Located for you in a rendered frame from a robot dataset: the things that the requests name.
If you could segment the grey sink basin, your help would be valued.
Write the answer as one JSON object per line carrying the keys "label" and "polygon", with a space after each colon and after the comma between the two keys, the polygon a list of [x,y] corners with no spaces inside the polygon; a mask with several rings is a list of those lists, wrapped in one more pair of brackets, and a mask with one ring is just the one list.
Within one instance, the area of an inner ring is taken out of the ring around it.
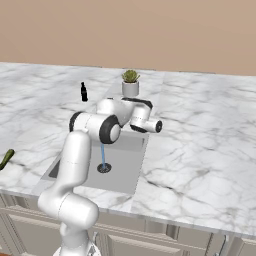
{"label": "grey sink basin", "polygon": [[71,132],[43,179],[55,182],[61,173],[63,184],[80,180],[85,187],[133,194],[147,142],[147,134],[122,131],[116,142],[104,145],[106,167],[102,169],[101,143],[85,132]]}

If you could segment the green plant in white pot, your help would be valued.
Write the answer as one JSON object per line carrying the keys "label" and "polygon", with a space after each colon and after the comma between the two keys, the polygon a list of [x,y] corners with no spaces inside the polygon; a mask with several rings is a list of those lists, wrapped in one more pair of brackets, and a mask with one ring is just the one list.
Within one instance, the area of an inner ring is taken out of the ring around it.
{"label": "green plant in white pot", "polygon": [[127,70],[122,74],[122,94],[125,97],[136,97],[139,95],[139,77],[135,70]]}

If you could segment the green squash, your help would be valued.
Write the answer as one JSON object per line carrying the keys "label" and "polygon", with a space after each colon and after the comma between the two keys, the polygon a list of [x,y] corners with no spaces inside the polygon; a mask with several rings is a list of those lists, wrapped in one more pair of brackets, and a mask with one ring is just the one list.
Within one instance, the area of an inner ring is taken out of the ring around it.
{"label": "green squash", "polygon": [[14,150],[14,149],[9,149],[9,150],[6,152],[6,154],[5,154],[4,158],[3,158],[3,160],[0,162],[0,171],[5,168],[6,164],[7,164],[8,161],[14,156],[14,154],[15,154],[15,150]]}

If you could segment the black bottle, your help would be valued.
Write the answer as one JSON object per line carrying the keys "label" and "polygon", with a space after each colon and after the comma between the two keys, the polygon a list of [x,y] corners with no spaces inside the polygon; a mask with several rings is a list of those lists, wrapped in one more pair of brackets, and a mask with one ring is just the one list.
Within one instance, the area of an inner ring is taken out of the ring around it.
{"label": "black bottle", "polygon": [[81,82],[81,97],[83,102],[88,101],[87,89],[85,87],[85,83]]}

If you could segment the beige cupboard door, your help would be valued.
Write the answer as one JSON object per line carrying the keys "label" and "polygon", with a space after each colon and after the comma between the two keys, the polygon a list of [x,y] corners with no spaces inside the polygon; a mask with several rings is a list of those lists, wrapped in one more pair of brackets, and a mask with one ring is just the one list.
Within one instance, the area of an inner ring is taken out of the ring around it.
{"label": "beige cupboard door", "polygon": [[20,252],[30,256],[53,256],[61,245],[60,222],[40,211],[21,206],[0,208],[7,227],[20,246]]}
{"label": "beige cupboard door", "polygon": [[208,248],[185,245],[163,235],[97,224],[104,256],[210,256]]}
{"label": "beige cupboard door", "polygon": [[235,256],[256,256],[256,240],[237,238]]}

